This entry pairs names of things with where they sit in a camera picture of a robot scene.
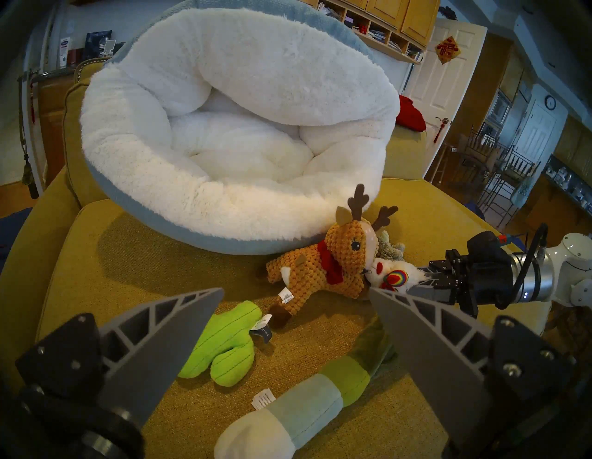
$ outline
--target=white plush toy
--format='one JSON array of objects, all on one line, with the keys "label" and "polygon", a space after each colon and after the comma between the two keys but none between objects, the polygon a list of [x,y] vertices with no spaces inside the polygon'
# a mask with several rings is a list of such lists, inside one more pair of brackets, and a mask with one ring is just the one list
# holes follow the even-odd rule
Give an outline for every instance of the white plush toy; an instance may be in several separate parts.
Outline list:
[{"label": "white plush toy", "polygon": [[426,280],[426,275],[411,263],[375,258],[366,279],[373,287],[406,293],[414,285]]}]

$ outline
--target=crochet reindeer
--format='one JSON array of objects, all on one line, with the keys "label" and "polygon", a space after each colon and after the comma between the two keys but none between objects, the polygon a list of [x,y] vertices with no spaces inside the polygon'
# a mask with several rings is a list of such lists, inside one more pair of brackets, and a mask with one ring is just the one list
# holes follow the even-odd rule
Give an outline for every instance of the crochet reindeer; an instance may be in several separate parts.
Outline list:
[{"label": "crochet reindeer", "polygon": [[318,244],[296,249],[267,263],[270,283],[283,280],[294,298],[284,303],[278,296],[270,309],[270,325],[279,328],[298,313],[303,304],[316,291],[327,290],[358,298],[366,288],[364,273],[372,266],[378,250],[376,233],[391,223],[389,216],[397,206],[382,207],[372,224],[362,218],[362,209],[369,197],[364,185],[359,184],[349,209],[338,207],[334,224],[325,239]]}]

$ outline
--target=brown antler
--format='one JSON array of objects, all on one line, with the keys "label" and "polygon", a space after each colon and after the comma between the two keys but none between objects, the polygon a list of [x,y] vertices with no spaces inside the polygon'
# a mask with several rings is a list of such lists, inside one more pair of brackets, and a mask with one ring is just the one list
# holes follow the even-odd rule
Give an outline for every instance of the brown antler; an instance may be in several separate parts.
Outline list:
[{"label": "brown antler", "polygon": [[348,199],[348,206],[352,211],[352,220],[360,221],[362,219],[362,208],[368,203],[370,198],[364,194],[364,185],[359,184],[353,198]]},{"label": "brown antler", "polygon": [[380,228],[383,228],[391,224],[391,220],[389,219],[389,217],[393,215],[397,210],[399,210],[397,206],[382,206],[378,211],[378,217],[376,218],[374,223],[372,223],[372,229],[375,232],[377,232]]}]

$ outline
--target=white door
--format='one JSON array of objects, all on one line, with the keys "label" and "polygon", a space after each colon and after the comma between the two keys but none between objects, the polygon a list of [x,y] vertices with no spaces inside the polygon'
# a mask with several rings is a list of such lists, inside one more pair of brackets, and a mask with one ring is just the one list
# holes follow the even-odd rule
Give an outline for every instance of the white door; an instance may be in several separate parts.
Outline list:
[{"label": "white door", "polygon": [[[487,28],[449,19],[436,19],[432,38],[420,66],[414,66],[403,95],[413,100],[413,106],[422,112],[429,134],[426,152],[426,174],[434,160],[458,107],[469,86],[473,71],[479,60]],[[453,36],[461,54],[446,64],[441,64],[436,55],[436,45]],[[442,129],[434,143],[435,133],[442,120],[448,118],[448,125]]]},{"label": "white door", "polygon": [[556,119],[539,104],[534,104],[522,134],[516,142],[515,150],[535,164],[545,149]]}]

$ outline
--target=metal chair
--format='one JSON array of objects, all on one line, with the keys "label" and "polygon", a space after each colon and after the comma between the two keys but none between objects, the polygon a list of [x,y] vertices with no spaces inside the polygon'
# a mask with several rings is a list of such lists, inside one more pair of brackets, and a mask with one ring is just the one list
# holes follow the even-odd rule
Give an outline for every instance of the metal chair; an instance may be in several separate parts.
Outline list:
[{"label": "metal chair", "polygon": [[452,184],[464,192],[464,200],[471,200],[489,183],[499,158],[507,153],[497,139],[480,131],[471,130],[469,137],[459,138],[459,162],[452,177]]},{"label": "metal chair", "polygon": [[491,209],[501,217],[498,228],[508,224],[516,215],[519,208],[512,204],[511,195],[524,180],[535,173],[539,164],[535,166],[533,161],[513,149],[498,162],[497,170],[492,173],[477,201],[477,205],[484,214]]}]

